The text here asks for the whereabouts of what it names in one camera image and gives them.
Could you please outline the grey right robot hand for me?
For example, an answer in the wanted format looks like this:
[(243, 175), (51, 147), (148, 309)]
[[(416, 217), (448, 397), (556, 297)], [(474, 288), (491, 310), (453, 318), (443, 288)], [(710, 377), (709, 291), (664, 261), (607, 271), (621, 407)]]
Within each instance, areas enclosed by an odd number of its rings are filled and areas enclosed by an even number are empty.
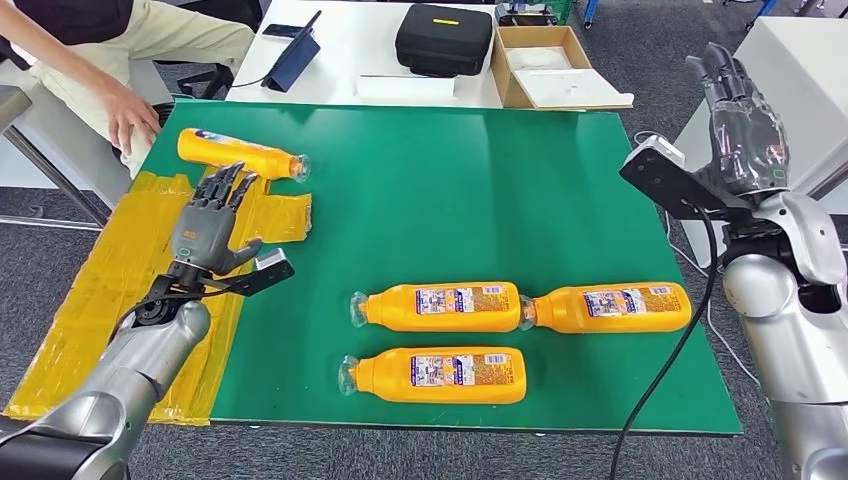
[(711, 160), (695, 176), (734, 196), (787, 190), (790, 151), (783, 122), (742, 62), (710, 42), (686, 64), (710, 112)]

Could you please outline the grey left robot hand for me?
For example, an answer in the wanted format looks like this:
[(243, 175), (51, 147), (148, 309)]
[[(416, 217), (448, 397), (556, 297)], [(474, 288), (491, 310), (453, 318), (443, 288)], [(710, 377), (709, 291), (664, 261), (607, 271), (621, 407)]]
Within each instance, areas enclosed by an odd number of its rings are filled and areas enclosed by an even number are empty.
[(180, 212), (170, 238), (173, 259), (223, 276), (255, 258), (263, 246), (253, 238), (237, 250), (229, 248), (236, 215), (258, 175), (236, 180), (244, 164), (236, 162), (206, 176)]

